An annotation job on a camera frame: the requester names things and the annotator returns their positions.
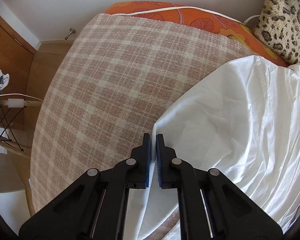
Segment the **white long-sleeve shirt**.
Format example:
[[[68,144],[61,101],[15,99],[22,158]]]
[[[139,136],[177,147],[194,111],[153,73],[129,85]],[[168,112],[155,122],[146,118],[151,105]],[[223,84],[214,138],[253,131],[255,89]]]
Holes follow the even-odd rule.
[[[300,215],[300,64],[229,61],[150,126],[193,167],[219,169],[283,232]]]

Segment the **pink plaid bed blanket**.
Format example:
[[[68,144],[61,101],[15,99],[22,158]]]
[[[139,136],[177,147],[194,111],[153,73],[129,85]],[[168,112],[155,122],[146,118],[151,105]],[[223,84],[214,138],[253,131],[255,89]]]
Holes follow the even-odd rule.
[[[89,168],[130,155],[184,93],[251,50],[223,35],[172,22],[99,14],[58,68],[31,152],[33,207],[42,209]]]

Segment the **metal door stopper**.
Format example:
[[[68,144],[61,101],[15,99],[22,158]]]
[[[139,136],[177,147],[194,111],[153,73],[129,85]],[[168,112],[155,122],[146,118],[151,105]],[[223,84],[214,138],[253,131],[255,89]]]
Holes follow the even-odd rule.
[[[69,37],[70,37],[71,35],[75,34],[75,33],[76,33],[76,29],[75,29],[75,28],[70,28],[68,34],[65,36],[64,39],[65,39],[65,40],[68,40]]]

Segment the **wooden door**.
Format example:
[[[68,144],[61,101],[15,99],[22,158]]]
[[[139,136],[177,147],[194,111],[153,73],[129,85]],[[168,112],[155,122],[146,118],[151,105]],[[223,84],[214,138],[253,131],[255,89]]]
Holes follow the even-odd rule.
[[[10,75],[1,94],[2,100],[22,98],[26,94],[31,63],[36,50],[17,34],[0,16],[0,69]]]

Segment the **leopard print cushion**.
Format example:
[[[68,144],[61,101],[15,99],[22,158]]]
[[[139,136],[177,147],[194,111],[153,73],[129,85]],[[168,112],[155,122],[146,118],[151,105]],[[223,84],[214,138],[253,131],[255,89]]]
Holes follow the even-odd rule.
[[[288,64],[300,63],[300,0],[264,0],[253,33]]]

